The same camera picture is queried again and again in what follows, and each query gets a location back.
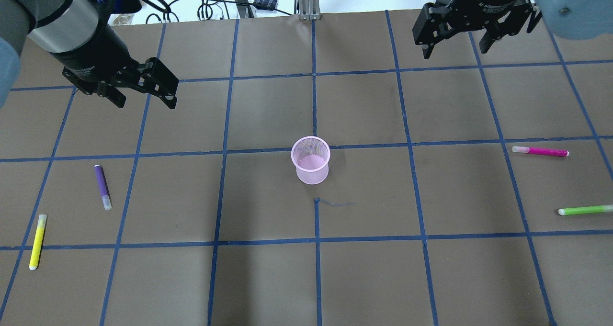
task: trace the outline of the metal frame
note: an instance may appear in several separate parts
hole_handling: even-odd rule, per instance
[[[319,0],[295,0],[295,9],[301,20],[320,19]]]

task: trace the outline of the yellow marker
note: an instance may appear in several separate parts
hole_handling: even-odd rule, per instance
[[[40,247],[42,246],[42,236],[45,233],[46,215],[39,215],[39,224],[36,227],[34,245],[32,246],[32,256],[30,257],[30,269],[36,270],[40,259]]]

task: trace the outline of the purple marker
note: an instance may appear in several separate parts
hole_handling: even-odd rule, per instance
[[[104,209],[106,211],[111,210],[109,189],[107,189],[107,182],[104,179],[104,172],[102,171],[102,167],[100,167],[100,165],[95,165],[94,171],[96,172],[96,180],[98,180],[98,189],[100,190],[100,195],[102,196],[102,203],[104,204]]]

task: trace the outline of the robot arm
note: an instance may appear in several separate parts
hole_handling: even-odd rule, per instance
[[[136,62],[107,24],[111,13],[140,10],[138,0],[0,0],[0,7],[3,14],[5,8],[11,14],[0,19],[0,50],[9,57],[0,71],[6,89],[0,90],[0,106],[17,78],[15,56],[28,34],[65,66],[63,75],[81,92],[96,93],[122,108],[125,96],[117,88],[127,87],[151,93],[175,108],[177,77],[155,57]]]
[[[563,38],[587,39],[613,33],[611,0],[436,0],[426,3],[413,27],[416,45],[429,58],[434,46],[459,32],[486,29],[479,47],[486,53],[505,35],[516,35],[530,17],[528,33],[541,18]]]

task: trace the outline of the grid square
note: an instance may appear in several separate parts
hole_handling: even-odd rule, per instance
[[[121,249],[104,324],[206,325],[211,247]]]
[[[315,36],[317,72],[396,68],[384,12],[324,14]]]
[[[64,66],[29,38],[19,60],[22,68],[13,88],[72,86],[62,75]]]
[[[428,241],[441,325],[548,325],[526,238]]]
[[[234,81],[227,147],[291,147],[313,134],[311,77]]]
[[[568,66],[591,123],[599,135],[613,135],[613,64]]]
[[[526,32],[528,22],[526,21],[517,35],[505,36],[494,43],[485,54],[479,49],[479,41],[486,30],[473,33],[481,63],[487,65],[560,62],[544,21],[541,21],[530,34]]]
[[[401,78],[413,142],[499,137],[478,69],[405,72]]]
[[[326,325],[431,325],[420,241],[322,243]]]
[[[289,152],[228,155],[222,241],[313,237],[314,212]]]
[[[533,241],[556,322],[610,325],[613,236],[539,236]]]
[[[505,138],[590,136],[562,67],[485,71]]]
[[[328,144],[407,142],[394,73],[322,76],[316,83],[318,135]]]
[[[609,163],[613,162],[613,139],[610,140],[600,140],[604,152],[607,154],[609,158]]]
[[[43,250],[35,271],[30,255],[23,252],[3,325],[97,325],[113,250]]]
[[[311,46],[311,21],[297,15],[241,20],[234,76],[311,73]]]
[[[314,244],[219,248],[212,326],[316,324]]]
[[[413,153],[428,234],[523,232],[500,144],[416,146]]]
[[[0,108],[0,157],[49,157],[62,125],[70,89],[9,92]]]
[[[105,98],[77,92],[57,147],[57,156],[133,154],[147,96],[123,89],[124,108]],[[160,102],[153,97],[151,102]]]
[[[0,251],[0,293],[9,286],[18,253],[19,250]]]
[[[212,241],[221,155],[138,160],[123,243]]]
[[[513,143],[569,150],[569,157],[510,152],[532,232],[613,228],[603,214],[560,216],[558,209],[611,204],[613,181],[594,141]]]
[[[236,20],[169,23],[160,60],[178,79],[229,77],[234,27]]]
[[[0,246],[21,246],[48,162],[0,164]]]
[[[601,34],[590,40],[569,40],[556,36],[556,43],[567,62],[613,59],[613,34]]]
[[[45,245],[115,243],[132,162],[131,158],[53,162],[37,210],[37,214],[48,215]],[[104,169],[113,204],[110,211],[102,205],[94,173],[96,164]],[[34,222],[29,245],[34,243],[35,230]]]
[[[139,63],[158,54],[162,24],[116,25],[113,30],[127,46],[130,56]]]
[[[413,25],[420,10],[394,10],[389,18],[394,30],[400,68],[476,66],[477,60],[467,33],[458,33],[436,44],[430,58],[424,59],[421,45],[413,38]]]
[[[319,203],[321,236],[420,234],[406,147],[333,150],[329,167],[326,180],[306,190],[313,199],[352,204]]]
[[[149,104],[140,152],[223,149],[228,82],[181,83],[177,108]]]

